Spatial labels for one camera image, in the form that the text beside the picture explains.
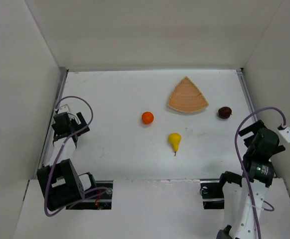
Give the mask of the fake orange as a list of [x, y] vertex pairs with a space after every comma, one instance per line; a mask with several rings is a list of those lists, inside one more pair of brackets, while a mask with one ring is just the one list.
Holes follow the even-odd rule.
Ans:
[[143, 124], [148, 125], [154, 121], [154, 115], [151, 112], [144, 112], [141, 119]]

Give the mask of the fake yellow pear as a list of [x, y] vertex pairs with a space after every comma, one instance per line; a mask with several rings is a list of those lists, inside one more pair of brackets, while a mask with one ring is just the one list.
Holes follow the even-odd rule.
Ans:
[[172, 133], [168, 136], [168, 142], [173, 148], [174, 155], [178, 152], [179, 144], [181, 142], [181, 135], [178, 133]]

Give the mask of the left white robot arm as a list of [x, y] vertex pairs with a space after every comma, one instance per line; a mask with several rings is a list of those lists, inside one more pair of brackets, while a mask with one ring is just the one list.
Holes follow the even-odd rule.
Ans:
[[52, 212], [85, 199], [85, 192], [97, 187], [91, 173], [78, 175], [71, 162], [78, 137], [90, 131], [82, 113], [76, 116], [78, 120], [68, 112], [54, 116], [53, 153], [48, 163], [37, 171], [45, 207]]

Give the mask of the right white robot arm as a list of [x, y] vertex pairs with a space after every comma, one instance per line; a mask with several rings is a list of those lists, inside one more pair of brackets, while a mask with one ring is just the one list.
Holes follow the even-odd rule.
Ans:
[[279, 136], [258, 120], [239, 131], [239, 136], [252, 136], [244, 140], [247, 151], [240, 160], [243, 173], [229, 171], [220, 177], [220, 190], [224, 195], [224, 225], [219, 239], [259, 239], [260, 214], [263, 211], [265, 195], [275, 176], [271, 157], [285, 151]]

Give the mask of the woven triangular fruit bowl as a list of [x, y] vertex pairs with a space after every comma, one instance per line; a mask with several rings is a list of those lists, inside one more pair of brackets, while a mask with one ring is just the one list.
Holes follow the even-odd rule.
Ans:
[[196, 113], [209, 106], [199, 88], [185, 76], [171, 92], [167, 105], [181, 113]]

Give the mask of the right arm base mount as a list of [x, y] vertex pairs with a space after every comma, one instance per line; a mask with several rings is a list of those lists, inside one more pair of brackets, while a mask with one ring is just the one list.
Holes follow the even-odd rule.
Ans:
[[205, 210], [224, 209], [224, 194], [219, 179], [201, 179], [199, 193]]

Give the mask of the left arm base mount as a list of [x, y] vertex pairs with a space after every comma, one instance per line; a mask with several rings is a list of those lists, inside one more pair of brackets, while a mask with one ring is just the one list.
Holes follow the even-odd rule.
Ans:
[[112, 208], [113, 181], [97, 181], [97, 187], [110, 188], [107, 192], [104, 189], [90, 192], [83, 202], [74, 206], [67, 206], [67, 210], [110, 210]]

